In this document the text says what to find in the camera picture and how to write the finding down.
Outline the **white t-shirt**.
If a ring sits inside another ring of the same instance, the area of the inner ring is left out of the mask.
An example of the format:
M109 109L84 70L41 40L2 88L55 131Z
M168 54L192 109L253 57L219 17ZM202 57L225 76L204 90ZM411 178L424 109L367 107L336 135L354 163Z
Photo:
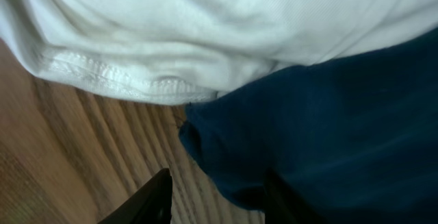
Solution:
M1 0L1 38L32 75L164 105L436 26L437 0Z

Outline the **dark blue t-shirt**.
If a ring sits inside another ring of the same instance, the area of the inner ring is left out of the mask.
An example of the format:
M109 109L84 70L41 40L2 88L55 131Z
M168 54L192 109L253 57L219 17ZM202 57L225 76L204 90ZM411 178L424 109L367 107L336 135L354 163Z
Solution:
M329 223L437 222L437 32L291 66L189 104L179 139L220 193L260 210L274 171Z

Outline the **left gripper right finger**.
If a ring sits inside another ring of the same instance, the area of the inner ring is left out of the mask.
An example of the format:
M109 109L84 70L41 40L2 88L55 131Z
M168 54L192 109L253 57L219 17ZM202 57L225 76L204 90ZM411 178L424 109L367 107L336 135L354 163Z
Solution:
M265 224L324 224L325 220L274 171L263 182Z

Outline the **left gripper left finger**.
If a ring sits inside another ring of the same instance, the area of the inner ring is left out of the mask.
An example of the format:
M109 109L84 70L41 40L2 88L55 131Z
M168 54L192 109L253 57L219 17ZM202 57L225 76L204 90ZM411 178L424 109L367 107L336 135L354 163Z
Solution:
M99 224L170 224L172 177L162 169Z

